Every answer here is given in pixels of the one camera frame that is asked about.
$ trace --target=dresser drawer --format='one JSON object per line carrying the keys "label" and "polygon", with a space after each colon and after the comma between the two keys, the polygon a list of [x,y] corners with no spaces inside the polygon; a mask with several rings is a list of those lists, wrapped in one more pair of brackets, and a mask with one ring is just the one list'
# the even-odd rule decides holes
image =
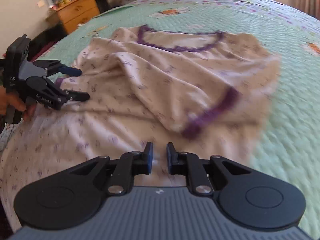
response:
{"label": "dresser drawer", "polygon": [[78,24],[84,24],[90,21],[91,18],[99,14],[99,9],[97,7],[86,11],[85,13],[79,15],[77,18],[65,23],[63,26],[68,34],[74,32],[78,28]]}
{"label": "dresser drawer", "polygon": [[79,0],[58,11],[61,22],[67,23],[84,12],[97,7],[95,0]]}

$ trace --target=circular pad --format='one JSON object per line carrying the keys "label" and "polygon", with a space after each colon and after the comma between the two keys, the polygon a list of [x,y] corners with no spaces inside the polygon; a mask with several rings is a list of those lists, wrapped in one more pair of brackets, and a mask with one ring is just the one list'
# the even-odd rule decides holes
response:
{"label": "circular pad", "polygon": [[101,201],[101,192],[86,176],[57,173],[20,190],[14,210],[22,225],[58,230],[87,221]]}
{"label": "circular pad", "polygon": [[259,208],[273,208],[281,204],[283,195],[271,187],[255,187],[247,191],[247,201]]}
{"label": "circular pad", "polygon": [[295,186],[260,172],[230,176],[218,202],[231,220],[259,230],[296,226],[306,208]]}

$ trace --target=wooden dresser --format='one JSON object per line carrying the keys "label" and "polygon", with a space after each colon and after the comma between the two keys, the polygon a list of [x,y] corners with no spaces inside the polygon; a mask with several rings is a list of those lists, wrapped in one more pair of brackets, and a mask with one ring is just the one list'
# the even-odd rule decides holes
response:
{"label": "wooden dresser", "polygon": [[98,14],[96,0],[73,0],[51,14],[47,21],[50,25],[62,23],[67,34],[70,34],[78,28],[78,24],[85,24]]}
{"label": "wooden dresser", "polygon": [[60,22],[67,34],[78,28],[78,24],[85,24],[99,14],[96,0],[77,0],[69,6],[57,11]]}

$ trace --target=light switch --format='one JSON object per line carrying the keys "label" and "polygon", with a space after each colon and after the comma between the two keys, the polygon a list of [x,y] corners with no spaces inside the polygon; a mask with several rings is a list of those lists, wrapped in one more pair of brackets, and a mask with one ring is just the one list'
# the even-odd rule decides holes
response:
{"label": "light switch", "polygon": [[43,0],[40,0],[38,3],[38,8],[41,8],[42,6],[44,6],[44,1]]}

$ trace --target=mint green bedspread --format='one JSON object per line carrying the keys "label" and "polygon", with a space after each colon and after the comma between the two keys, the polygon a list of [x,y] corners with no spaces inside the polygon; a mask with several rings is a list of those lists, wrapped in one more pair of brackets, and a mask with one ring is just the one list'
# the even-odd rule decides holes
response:
{"label": "mint green bedspread", "polygon": [[[161,14],[165,9],[178,12]],[[303,191],[307,210],[300,227],[320,237],[320,57],[309,44],[320,43],[320,22],[270,0],[138,0],[92,19],[43,58],[70,65],[93,36],[109,37],[118,27],[143,24],[186,33],[252,33],[281,55],[272,114],[251,166]]]}

